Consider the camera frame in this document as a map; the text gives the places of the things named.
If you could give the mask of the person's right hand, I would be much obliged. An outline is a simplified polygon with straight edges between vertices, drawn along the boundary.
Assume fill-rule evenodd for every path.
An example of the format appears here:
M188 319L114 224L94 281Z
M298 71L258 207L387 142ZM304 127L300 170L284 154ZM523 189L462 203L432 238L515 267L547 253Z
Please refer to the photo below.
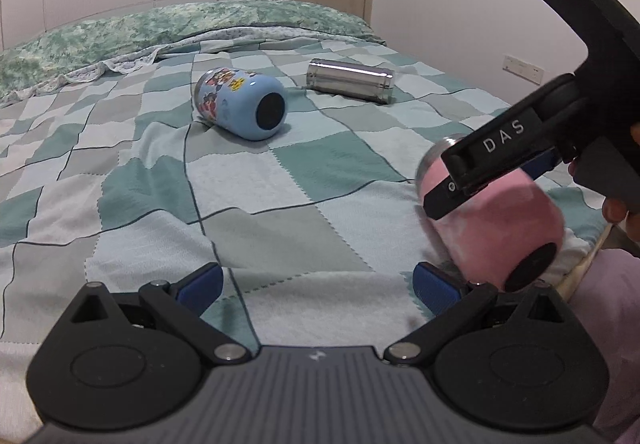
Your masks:
M640 139L640 128L639 124L634 125L630 128L631 137L634 138L639 144ZM577 168L577 159L573 160L568 166L568 172L572 177L575 175L575 171ZM602 216L608 221L608 223L612 224L620 224L624 223L624 228L627 236L634 242L639 244L640 239L640 217L639 212L632 213L629 210L629 207L619 199L616 198L605 198L605 201L602 206Z

